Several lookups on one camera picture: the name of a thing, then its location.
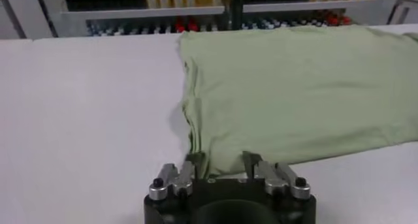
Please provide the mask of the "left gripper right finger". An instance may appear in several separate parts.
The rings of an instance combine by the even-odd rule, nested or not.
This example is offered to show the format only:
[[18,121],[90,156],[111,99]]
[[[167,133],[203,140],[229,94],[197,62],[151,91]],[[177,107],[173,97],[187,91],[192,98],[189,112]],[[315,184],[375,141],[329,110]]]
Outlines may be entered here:
[[263,180],[265,192],[271,196],[290,195],[298,200],[311,197],[308,181],[298,176],[287,163],[271,165],[257,153],[242,152],[244,168],[249,180]]

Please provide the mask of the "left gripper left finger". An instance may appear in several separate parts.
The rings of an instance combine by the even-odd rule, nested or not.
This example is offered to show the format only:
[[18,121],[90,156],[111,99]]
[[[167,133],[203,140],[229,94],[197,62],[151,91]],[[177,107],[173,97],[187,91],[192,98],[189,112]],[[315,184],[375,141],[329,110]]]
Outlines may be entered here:
[[148,197],[154,201],[162,201],[173,194],[179,198],[187,198],[193,193],[193,182],[201,176],[201,168],[205,161],[205,153],[189,153],[178,170],[174,163],[166,163],[149,186]]

